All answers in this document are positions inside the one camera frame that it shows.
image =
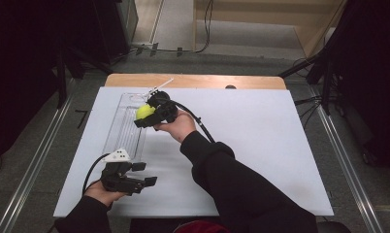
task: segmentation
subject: person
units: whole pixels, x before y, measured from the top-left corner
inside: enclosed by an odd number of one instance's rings
[[[210,232],[317,232],[313,214],[236,160],[231,148],[221,142],[210,143],[196,130],[189,113],[179,110],[174,122],[154,128],[169,132],[181,143],[180,152],[193,165],[195,183],[213,198],[221,228]],[[55,222],[55,227],[59,232],[111,232],[107,210],[123,195],[108,192],[97,182],[71,213]]]

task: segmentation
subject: yellow ball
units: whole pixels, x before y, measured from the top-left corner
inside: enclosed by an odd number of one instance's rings
[[[152,115],[154,112],[155,108],[151,107],[148,104],[143,105],[137,110],[136,119],[143,119],[149,115]]]

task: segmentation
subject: white table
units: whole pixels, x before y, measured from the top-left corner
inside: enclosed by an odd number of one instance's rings
[[[288,90],[164,88],[171,98],[202,118],[216,141],[271,181],[292,200],[317,216],[331,216],[328,196]],[[81,187],[93,161],[102,155],[119,98],[124,92],[149,88],[102,87],[62,189],[54,216],[66,216],[81,198]],[[141,194],[114,203],[115,216],[216,216],[209,195],[191,178],[190,162],[167,133],[146,132],[140,177],[158,177]],[[99,179],[99,164],[90,181]]]

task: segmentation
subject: clear plastic container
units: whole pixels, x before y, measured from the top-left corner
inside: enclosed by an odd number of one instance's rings
[[[138,128],[134,120],[137,110],[145,103],[145,100],[135,96],[130,93],[122,94],[103,154],[126,149],[132,161],[141,161],[146,128]]]

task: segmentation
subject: hand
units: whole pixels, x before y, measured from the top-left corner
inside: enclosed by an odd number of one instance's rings
[[[155,129],[166,131],[182,143],[188,134],[196,131],[195,122],[192,116],[182,110],[178,110],[178,116],[172,123],[159,123],[153,126]]]
[[[102,183],[96,182],[92,184],[85,192],[86,196],[90,196],[100,202],[102,202],[104,205],[109,207],[112,202],[117,201],[119,198],[126,195],[126,193],[123,192],[110,192],[107,191]]]

